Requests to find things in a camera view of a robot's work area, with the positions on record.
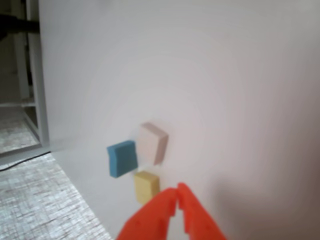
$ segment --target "foam cube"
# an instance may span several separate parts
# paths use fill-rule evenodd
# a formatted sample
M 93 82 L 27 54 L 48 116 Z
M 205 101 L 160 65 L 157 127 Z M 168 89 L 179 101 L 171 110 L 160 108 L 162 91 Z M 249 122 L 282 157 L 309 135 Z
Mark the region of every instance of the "foam cube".
M 136 199 L 145 204 L 160 192 L 160 181 L 157 175 L 147 171 L 140 171 L 134 175 Z
M 110 176 L 118 178 L 138 167 L 134 141 L 108 146 Z
M 136 143 L 138 156 L 153 165 L 161 163 L 165 157 L 168 139 L 169 135 L 152 123 L 142 124 Z

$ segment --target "white wall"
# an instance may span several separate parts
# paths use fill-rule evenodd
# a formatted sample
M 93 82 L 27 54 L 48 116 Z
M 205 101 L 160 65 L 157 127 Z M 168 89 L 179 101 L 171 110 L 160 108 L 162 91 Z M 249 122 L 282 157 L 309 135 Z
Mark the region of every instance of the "white wall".
M 162 189 L 187 183 L 229 239 L 320 238 L 319 13 L 317 0 L 40 2 L 54 156 L 113 236 L 140 205 L 106 146 L 152 120 L 170 139 L 147 169 Z

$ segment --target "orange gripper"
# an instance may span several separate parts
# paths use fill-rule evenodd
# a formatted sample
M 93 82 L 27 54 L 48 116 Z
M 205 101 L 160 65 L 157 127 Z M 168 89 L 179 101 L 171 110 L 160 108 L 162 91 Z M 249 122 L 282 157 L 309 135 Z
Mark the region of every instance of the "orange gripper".
M 184 183 L 158 193 L 123 226 L 117 240 L 166 240 L 176 205 L 183 210 L 184 231 L 190 240 L 226 240 L 218 225 Z

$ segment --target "black cable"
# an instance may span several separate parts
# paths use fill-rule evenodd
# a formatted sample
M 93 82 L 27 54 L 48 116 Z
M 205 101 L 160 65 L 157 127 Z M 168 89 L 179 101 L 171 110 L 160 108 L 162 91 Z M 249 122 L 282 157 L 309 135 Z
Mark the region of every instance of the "black cable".
M 11 165 L 11 166 L 8 166 L 8 167 L 6 167 L 6 168 L 0 169 L 0 172 L 9 170 L 9 169 L 11 169 L 11 168 L 13 168 L 13 167 L 15 167 L 15 166 L 17 166 L 17 165 L 19 165 L 19 164 L 22 164 L 22 163 L 27 162 L 27 161 L 30 161 L 30 160 L 32 160 L 32 159 L 41 157 L 41 156 L 43 156 L 43 155 L 47 155 L 47 154 L 49 154 L 49 153 L 51 153 L 51 151 L 47 151 L 47 152 L 42 153 L 42 154 L 40 154 L 40 155 L 38 155 L 38 156 L 33 156 L 33 157 L 27 158 L 27 159 L 25 159 L 25 160 L 19 161 L 19 162 L 15 163 L 15 164 L 13 164 L 13 165 Z

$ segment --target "floor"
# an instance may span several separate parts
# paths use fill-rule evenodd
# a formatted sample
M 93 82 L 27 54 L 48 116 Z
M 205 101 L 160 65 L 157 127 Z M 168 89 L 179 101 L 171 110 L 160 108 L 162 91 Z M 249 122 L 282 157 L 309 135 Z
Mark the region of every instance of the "floor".
M 0 152 L 34 144 L 26 129 L 0 125 Z M 0 172 L 0 240 L 43 239 L 112 239 L 51 154 Z

